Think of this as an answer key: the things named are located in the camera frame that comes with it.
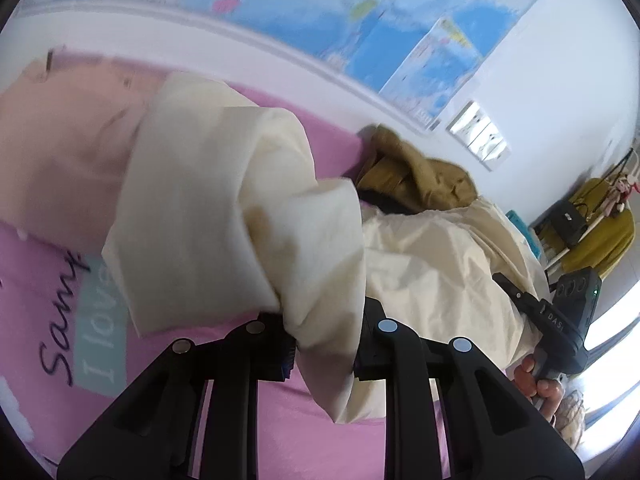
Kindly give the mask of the person's right hand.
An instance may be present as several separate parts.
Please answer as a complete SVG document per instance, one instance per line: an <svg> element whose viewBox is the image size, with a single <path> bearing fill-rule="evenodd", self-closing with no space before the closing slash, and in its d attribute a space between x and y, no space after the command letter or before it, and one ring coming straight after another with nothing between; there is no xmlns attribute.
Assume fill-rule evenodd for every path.
<svg viewBox="0 0 640 480"><path fill-rule="evenodd" d="M538 408L541 416L547 422L554 422L555 413L558 410L563 398L564 388L553 379L536 379L533 375L536 361L532 354L526 356L523 361L514 368L512 382L518 391L530 402L534 402L534 397L538 396L542 400Z"/></svg>

